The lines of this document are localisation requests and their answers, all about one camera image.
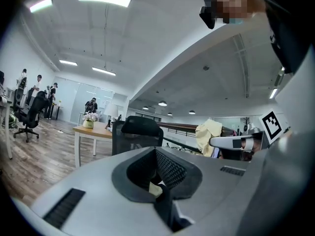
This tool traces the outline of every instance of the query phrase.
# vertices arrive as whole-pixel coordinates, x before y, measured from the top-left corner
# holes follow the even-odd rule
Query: chair base
[[[37,139],[39,138],[39,134],[33,132],[33,129],[28,128],[27,126],[25,128],[19,128],[19,131],[14,133],[13,137],[15,138],[16,135],[22,134],[22,133],[26,133],[26,142],[27,143],[29,142],[29,136],[28,136],[29,133],[36,135]]]

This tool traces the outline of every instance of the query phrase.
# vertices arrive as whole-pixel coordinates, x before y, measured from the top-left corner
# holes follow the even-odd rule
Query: wooden floor
[[[73,126],[60,120],[41,119],[38,127],[33,129],[39,134],[39,139],[30,134],[28,144],[25,134],[14,139],[13,132],[17,129],[13,130],[10,132],[11,160],[6,151],[5,132],[0,127],[0,178],[11,196],[30,206],[42,192],[75,169]],[[93,140],[81,138],[81,165],[111,154],[111,139],[98,141],[96,156],[93,156]]]

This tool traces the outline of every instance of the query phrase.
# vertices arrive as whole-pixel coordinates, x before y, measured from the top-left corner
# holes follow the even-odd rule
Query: black office chair
[[[113,124],[113,152],[117,155],[129,150],[162,146],[163,130],[151,119],[129,116],[126,121]]]
[[[28,133],[36,135],[37,139],[39,134],[33,132],[33,128],[37,127],[39,122],[39,114],[43,108],[48,104],[48,100],[45,98],[45,92],[38,92],[37,96],[34,99],[34,102],[30,109],[21,108],[18,104],[14,105],[14,108],[17,111],[14,112],[14,115],[25,125],[25,128],[19,128],[19,131],[13,134],[15,138],[16,135],[26,133],[26,142],[29,142]]]

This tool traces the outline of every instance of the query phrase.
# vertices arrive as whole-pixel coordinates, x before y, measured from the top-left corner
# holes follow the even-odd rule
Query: person
[[[26,74],[27,70],[26,69],[23,69],[22,73],[21,73],[21,76],[18,80],[16,80],[16,87],[19,88],[19,85],[21,83],[21,81],[24,79],[24,78],[27,78],[27,74]]]
[[[93,97],[92,100],[89,100],[87,103],[85,103],[85,113],[96,113],[97,111],[97,103],[96,98]]]
[[[55,93],[56,93],[56,88],[58,88],[58,83],[55,82],[53,86],[50,87],[49,89],[49,94],[48,94],[48,99],[49,103],[45,108],[45,114],[44,114],[44,120],[51,120],[51,108],[53,105],[53,100],[56,100]]]
[[[30,101],[30,106],[33,104],[33,101],[35,99],[35,97],[37,96],[37,93],[39,92],[39,89],[40,89],[40,84],[41,84],[41,75],[39,74],[37,76],[37,84],[34,85],[33,87],[33,93],[31,94],[31,101]]]
[[[313,0],[210,0],[216,18],[235,23],[255,13],[266,13],[271,45],[285,73],[298,70],[314,40],[312,24],[301,24],[311,12]]]

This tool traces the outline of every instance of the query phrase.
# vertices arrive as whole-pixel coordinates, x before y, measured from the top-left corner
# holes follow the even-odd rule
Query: flowers
[[[83,120],[96,121],[97,117],[98,117],[97,113],[85,113],[85,115],[83,115]]]

